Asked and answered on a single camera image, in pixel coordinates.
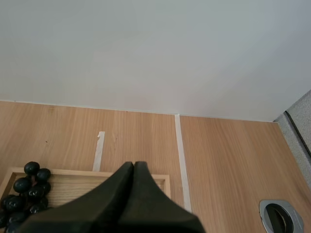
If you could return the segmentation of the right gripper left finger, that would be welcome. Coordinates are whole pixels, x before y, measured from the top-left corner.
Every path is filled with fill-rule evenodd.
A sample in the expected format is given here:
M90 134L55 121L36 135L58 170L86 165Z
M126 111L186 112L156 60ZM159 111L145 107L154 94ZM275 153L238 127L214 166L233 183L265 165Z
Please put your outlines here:
M124 163L83 196L31 216L20 233L103 233L115 228L133 183L134 165Z

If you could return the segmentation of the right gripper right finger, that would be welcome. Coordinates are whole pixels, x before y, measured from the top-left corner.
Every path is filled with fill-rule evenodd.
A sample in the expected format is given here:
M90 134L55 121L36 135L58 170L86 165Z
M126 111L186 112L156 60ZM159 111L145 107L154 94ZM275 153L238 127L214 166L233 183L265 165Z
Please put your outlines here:
M118 220L119 233L203 233L199 218L166 196L146 162L136 162L131 192Z

